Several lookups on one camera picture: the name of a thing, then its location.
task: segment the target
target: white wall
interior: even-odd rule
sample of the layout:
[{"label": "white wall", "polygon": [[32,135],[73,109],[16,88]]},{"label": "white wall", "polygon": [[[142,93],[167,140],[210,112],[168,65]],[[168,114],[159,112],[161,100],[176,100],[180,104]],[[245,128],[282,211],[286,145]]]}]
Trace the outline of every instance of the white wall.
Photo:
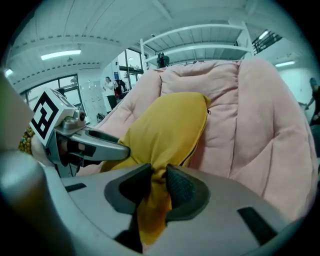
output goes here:
[{"label": "white wall", "polygon": [[[291,66],[277,68],[281,78],[285,81],[296,100],[308,104],[312,98],[312,88],[309,80],[314,77],[320,83],[320,72],[316,62],[311,60],[299,60]],[[307,120],[310,122],[315,111],[315,103],[309,110],[304,111]]]},{"label": "white wall", "polygon": [[80,69],[77,73],[80,95],[90,126],[97,124],[98,113],[107,115],[107,108],[100,87],[101,72],[101,68],[90,68]]}]

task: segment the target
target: yellow cloth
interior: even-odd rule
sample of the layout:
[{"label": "yellow cloth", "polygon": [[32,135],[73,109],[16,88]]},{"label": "yellow cloth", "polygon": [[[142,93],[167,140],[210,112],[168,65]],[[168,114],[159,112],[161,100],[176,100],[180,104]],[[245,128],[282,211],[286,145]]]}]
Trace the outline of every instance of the yellow cloth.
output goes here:
[{"label": "yellow cloth", "polygon": [[166,166],[188,163],[207,121],[209,99],[198,92],[171,93],[155,100],[128,129],[118,143],[130,148],[122,161],[107,161],[101,171],[116,170],[136,164],[151,164],[153,175],[149,195],[137,208],[140,240],[153,244],[165,229],[171,210]]}]

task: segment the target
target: bracelet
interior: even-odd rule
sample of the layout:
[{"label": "bracelet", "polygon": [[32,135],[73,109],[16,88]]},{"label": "bracelet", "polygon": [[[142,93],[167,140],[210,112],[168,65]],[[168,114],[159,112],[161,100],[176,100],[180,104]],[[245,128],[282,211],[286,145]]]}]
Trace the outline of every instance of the bracelet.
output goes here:
[{"label": "bracelet", "polygon": [[20,140],[18,149],[22,152],[25,152],[29,155],[32,155],[31,141],[32,141],[32,137],[34,135],[35,135],[35,132],[32,130],[32,128],[30,126],[28,126],[26,128],[26,130],[24,131],[24,134]]}]

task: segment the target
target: ceiling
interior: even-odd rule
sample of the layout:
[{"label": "ceiling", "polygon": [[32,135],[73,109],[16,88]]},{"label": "ceiling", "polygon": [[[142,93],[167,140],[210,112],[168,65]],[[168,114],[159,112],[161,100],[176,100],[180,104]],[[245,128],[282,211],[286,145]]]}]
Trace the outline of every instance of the ceiling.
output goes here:
[{"label": "ceiling", "polygon": [[[265,29],[292,40],[300,32],[269,0],[45,0],[9,45],[5,67],[21,92],[48,75],[105,67],[140,38],[229,19],[247,23],[255,37]],[[41,60],[54,52],[81,49],[80,55]]]}]

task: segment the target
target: gray plastic surface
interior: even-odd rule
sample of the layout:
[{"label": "gray plastic surface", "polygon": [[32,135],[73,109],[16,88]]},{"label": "gray plastic surface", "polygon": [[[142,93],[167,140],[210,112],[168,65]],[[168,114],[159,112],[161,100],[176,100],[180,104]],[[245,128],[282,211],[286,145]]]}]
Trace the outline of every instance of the gray plastic surface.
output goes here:
[{"label": "gray plastic surface", "polygon": [[[135,251],[132,251],[122,246],[121,244],[110,238],[109,235],[104,232],[104,230],[101,228],[101,226],[103,226],[103,223],[105,223],[105,225],[123,226],[126,226],[127,224],[121,224],[120,222],[112,223],[108,215],[102,216],[102,213],[100,213],[100,211],[103,212],[103,206],[96,204],[95,208],[91,210],[92,215],[89,214],[90,218],[88,218],[88,216],[84,213],[86,209],[93,206],[92,204],[89,204],[88,200],[93,199],[94,201],[98,201],[99,198],[84,198],[83,203],[77,205],[77,200],[74,201],[75,197],[71,195],[74,195],[76,193],[79,194],[81,190],[85,191],[86,187],[68,193],[65,189],[64,184],[62,183],[62,180],[59,178],[56,170],[53,167],[44,168],[44,172],[47,178],[48,188],[51,194],[52,201],[55,205],[56,211],[58,212],[61,221],[63,222],[71,236],[73,246],[75,248],[75,255],[141,255]],[[71,181],[76,179],[77,178],[75,177],[66,180]],[[64,180],[66,184],[73,184],[73,182],[70,181],[67,182]],[[94,195],[98,197],[100,190],[97,189],[96,192],[94,192],[94,189],[91,187],[91,193],[94,193]],[[101,217],[101,223],[99,223],[98,225],[95,225],[93,222],[95,219],[95,215],[100,215]],[[118,220],[127,220],[129,218],[131,218],[131,216],[127,215],[125,216],[125,218],[120,217]]]},{"label": "gray plastic surface", "polygon": [[[104,188],[109,181],[141,164],[91,176],[60,179],[53,167],[42,169],[30,155],[22,152],[3,153],[0,161],[0,190],[4,199],[46,237],[57,254],[139,255],[113,240],[128,229],[132,216],[116,212],[105,199]],[[146,254],[149,256],[269,255],[300,225],[294,223],[285,228],[288,220],[235,181],[190,168],[176,168],[205,182],[211,198],[193,219],[168,222],[167,228],[148,249]],[[86,187],[66,191],[65,186],[77,183]],[[259,247],[237,212],[244,207],[253,207],[280,233]]]},{"label": "gray plastic surface", "polygon": [[[131,216],[113,210],[104,198],[103,190],[110,180],[135,168],[65,178],[62,182],[65,186],[76,183],[87,186],[70,192],[70,197],[93,224],[108,236],[115,237],[128,228]],[[190,168],[176,168],[205,182],[211,198],[195,218],[168,222],[167,228],[149,248],[147,255],[239,256],[252,252],[260,245],[237,212],[244,207],[253,207],[276,232],[289,223],[273,206],[236,181]]]},{"label": "gray plastic surface", "polygon": [[239,256],[259,248],[257,240],[237,212],[244,207],[253,207],[276,232],[289,223],[273,206],[236,181],[176,167],[205,182],[211,198],[194,219],[169,222],[148,250],[151,256]]}]

